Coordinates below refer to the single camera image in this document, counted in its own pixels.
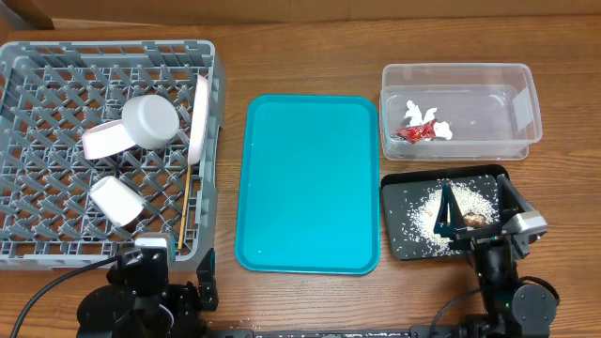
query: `white container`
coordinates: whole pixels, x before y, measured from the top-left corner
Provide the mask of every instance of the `white container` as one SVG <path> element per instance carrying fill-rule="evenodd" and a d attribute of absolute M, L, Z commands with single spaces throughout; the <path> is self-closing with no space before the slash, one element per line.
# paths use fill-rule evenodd
<path fill-rule="evenodd" d="M 407 102 L 422 113 L 438 108 L 451 141 L 409 144 L 393 137 L 404 127 Z M 522 64 L 388 65 L 380 95 L 382 148 L 389 160 L 522 160 L 543 136 L 530 69 Z"/>

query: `blue tray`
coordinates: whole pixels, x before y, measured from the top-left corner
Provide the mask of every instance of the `blue tray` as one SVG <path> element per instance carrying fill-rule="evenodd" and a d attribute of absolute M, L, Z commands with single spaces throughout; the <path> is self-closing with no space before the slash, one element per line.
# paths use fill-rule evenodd
<path fill-rule="evenodd" d="M 248 109 L 236 257 L 255 271 L 365 274 L 379 261 L 378 111 L 265 95 Z"/>

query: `brown food item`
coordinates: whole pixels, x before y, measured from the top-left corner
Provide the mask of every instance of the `brown food item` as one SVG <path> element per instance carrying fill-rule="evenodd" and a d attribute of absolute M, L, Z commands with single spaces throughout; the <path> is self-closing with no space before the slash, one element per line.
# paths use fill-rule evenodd
<path fill-rule="evenodd" d="M 474 228 L 481 228 L 486 226 L 486 217 L 471 211 L 463 215 L 463 220 L 466 222 L 467 226 L 471 226 Z"/>

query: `wooden stick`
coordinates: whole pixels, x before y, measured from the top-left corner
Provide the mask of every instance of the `wooden stick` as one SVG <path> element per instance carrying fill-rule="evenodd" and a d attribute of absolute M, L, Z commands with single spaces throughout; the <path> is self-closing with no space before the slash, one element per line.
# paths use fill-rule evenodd
<path fill-rule="evenodd" d="M 190 177 L 192 175 L 192 166 L 188 166 L 186 173 L 186 189 L 184 190 L 184 208 L 181 211 L 181 226 L 179 227 L 179 242 L 177 249 L 181 250 L 184 245 L 184 233 L 186 232 L 186 216 L 188 215 L 188 195 L 190 194 Z"/>

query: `white cup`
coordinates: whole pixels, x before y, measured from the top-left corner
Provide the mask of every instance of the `white cup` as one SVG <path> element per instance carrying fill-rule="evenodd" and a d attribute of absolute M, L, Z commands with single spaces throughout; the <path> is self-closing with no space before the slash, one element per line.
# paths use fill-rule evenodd
<path fill-rule="evenodd" d="M 116 177 L 104 177 L 90 189 L 90 197 L 116 226 L 133 221 L 144 208 L 140 196 Z"/>
<path fill-rule="evenodd" d="M 122 119 L 103 123 L 84 133 L 84 155 L 95 160 L 138 145 L 146 149 L 165 146 L 177 133 L 179 118 L 169 100 L 145 95 L 125 102 Z"/>

